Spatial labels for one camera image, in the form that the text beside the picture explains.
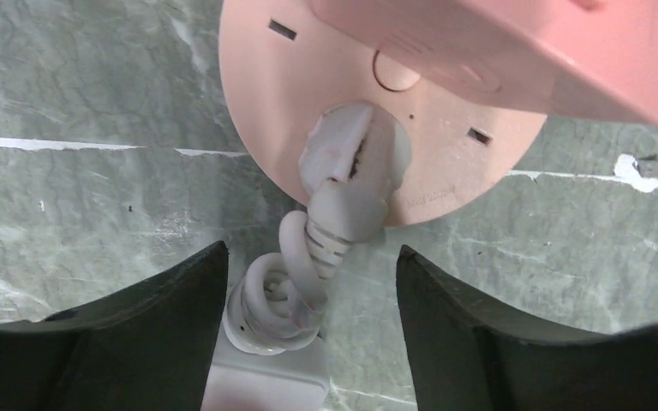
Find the white power strip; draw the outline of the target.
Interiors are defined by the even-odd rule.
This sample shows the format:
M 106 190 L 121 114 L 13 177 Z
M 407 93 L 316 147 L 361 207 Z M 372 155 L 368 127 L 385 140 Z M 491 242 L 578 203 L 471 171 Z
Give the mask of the white power strip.
M 318 411 L 330 389 L 325 342 L 282 354 L 247 354 L 220 331 L 201 408 Z

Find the pink round socket base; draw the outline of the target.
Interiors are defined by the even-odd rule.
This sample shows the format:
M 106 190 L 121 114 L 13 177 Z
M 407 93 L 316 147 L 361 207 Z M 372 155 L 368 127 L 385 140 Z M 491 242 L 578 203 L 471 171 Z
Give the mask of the pink round socket base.
M 304 205 L 380 207 L 388 226 L 443 217 L 497 184 L 546 117 L 481 106 L 320 21 L 307 1 L 226 1 L 219 69 L 250 156 Z

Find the pink cube adapter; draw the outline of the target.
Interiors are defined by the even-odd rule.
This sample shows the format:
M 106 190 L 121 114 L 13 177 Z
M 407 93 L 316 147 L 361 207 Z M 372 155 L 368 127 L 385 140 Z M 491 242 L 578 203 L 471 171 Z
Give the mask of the pink cube adapter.
M 315 15 L 476 104 L 658 125 L 658 1 L 313 1 Z

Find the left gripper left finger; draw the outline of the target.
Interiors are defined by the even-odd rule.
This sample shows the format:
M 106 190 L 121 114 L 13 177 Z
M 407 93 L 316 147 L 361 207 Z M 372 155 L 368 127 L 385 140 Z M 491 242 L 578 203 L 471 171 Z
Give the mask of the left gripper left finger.
M 0 410 L 198 410 L 224 311 L 222 241 L 110 295 L 0 324 Z

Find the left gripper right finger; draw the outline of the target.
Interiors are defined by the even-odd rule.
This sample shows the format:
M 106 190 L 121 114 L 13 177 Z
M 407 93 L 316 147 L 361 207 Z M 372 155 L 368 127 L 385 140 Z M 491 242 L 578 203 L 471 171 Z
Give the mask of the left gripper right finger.
M 658 410 L 658 324 L 601 334 L 542 319 L 409 246 L 396 291 L 421 410 Z

